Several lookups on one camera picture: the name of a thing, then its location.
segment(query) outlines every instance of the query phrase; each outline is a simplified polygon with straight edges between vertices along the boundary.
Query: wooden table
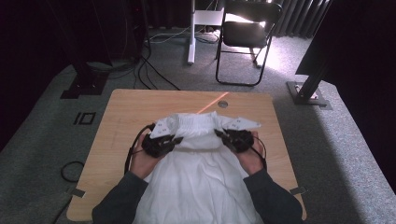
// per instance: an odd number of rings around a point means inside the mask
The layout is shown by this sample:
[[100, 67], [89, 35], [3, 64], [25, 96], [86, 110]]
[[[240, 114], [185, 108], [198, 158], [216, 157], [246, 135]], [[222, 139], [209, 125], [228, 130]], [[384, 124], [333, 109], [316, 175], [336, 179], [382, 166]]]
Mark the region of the wooden table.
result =
[[[228, 106], [223, 108], [219, 101]], [[284, 189], [298, 187], [283, 140], [272, 98], [263, 93], [220, 91], [136, 91], [114, 90], [103, 115], [67, 217], [73, 221], [92, 220], [92, 209], [123, 177], [128, 150], [146, 125], [174, 113], [208, 113], [258, 121], [260, 139], [267, 148], [270, 176]], [[304, 209], [301, 195], [296, 195]]]

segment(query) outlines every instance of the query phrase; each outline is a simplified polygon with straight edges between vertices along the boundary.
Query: stand base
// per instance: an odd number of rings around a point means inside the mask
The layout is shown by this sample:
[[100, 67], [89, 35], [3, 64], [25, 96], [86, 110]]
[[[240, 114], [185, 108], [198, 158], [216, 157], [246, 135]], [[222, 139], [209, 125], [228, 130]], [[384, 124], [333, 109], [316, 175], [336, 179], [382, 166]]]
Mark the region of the stand base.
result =
[[330, 102], [323, 99], [323, 96], [319, 89], [311, 96], [309, 100], [301, 98], [298, 93], [301, 87], [304, 85], [303, 82], [287, 82], [293, 101], [297, 105], [318, 105], [322, 110], [332, 110]]
[[78, 85], [78, 77], [73, 80], [68, 91], [62, 93], [61, 99], [77, 99], [80, 95], [101, 95], [106, 85], [108, 73], [97, 75], [96, 80], [89, 87]]

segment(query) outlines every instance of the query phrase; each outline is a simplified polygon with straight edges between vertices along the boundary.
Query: human hand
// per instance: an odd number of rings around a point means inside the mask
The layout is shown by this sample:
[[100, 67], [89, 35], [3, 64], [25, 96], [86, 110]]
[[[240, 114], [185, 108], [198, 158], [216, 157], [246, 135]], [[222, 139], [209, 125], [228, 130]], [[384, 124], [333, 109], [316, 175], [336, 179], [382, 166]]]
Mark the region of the human hand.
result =
[[[253, 148], [256, 149], [260, 155], [264, 151], [262, 144], [259, 142], [259, 134], [257, 132], [251, 132], [254, 138]], [[241, 164], [242, 168], [249, 174], [254, 175], [255, 173], [259, 172], [264, 166], [262, 164], [262, 159], [255, 153], [251, 148], [244, 151], [244, 152], [234, 152], [236, 158], [238, 158], [239, 163]]]
[[153, 158], [142, 148], [142, 142], [145, 139], [145, 134], [140, 135], [136, 147], [134, 148], [134, 155], [131, 158], [130, 172], [137, 175], [139, 178], [146, 178], [154, 170], [155, 165], [165, 156]]

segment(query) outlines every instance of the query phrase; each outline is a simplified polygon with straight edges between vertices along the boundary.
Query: gray carpet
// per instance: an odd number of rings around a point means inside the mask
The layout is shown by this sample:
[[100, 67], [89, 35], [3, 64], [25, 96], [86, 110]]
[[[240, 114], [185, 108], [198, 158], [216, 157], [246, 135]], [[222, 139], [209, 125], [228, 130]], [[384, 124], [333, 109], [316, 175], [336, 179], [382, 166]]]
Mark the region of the gray carpet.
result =
[[[200, 37], [214, 40], [209, 35]], [[251, 91], [273, 96], [297, 181], [308, 189], [303, 194], [306, 223], [396, 223], [395, 194], [336, 87], [325, 82], [319, 85], [333, 110], [295, 105], [290, 97], [286, 82], [306, 79], [294, 74], [309, 43], [296, 37], [274, 38], [264, 78], [254, 88], [216, 82], [216, 44], [197, 41], [195, 64], [187, 65], [188, 39], [173, 38], [151, 44], [148, 61], [183, 91]], [[248, 80], [259, 73], [249, 57], [227, 56], [222, 57], [224, 76]], [[149, 83], [145, 68], [141, 70], [142, 78]], [[158, 89], [174, 89], [151, 68], [148, 74]], [[86, 160], [111, 92], [119, 88], [145, 89], [139, 80], [135, 83], [134, 71], [118, 72], [110, 74], [102, 95], [60, 100], [75, 75], [68, 66], [52, 80], [1, 152], [0, 223], [54, 223], [70, 199], [65, 192], [76, 185], [63, 180], [60, 170], [70, 161]], [[96, 116], [91, 125], [75, 124], [78, 113]], [[69, 168], [68, 176], [78, 178], [80, 167]], [[67, 220], [64, 210], [56, 223], [74, 222]]]

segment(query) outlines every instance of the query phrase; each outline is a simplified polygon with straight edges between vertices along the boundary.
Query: chair seat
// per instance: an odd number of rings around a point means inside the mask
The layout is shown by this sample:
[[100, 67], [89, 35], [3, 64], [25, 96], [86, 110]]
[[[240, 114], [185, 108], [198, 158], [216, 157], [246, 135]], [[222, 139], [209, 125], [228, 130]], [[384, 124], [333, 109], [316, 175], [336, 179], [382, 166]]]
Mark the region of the chair seat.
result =
[[262, 49], [267, 46], [268, 33], [258, 23], [226, 21], [223, 32], [223, 42], [230, 47]]

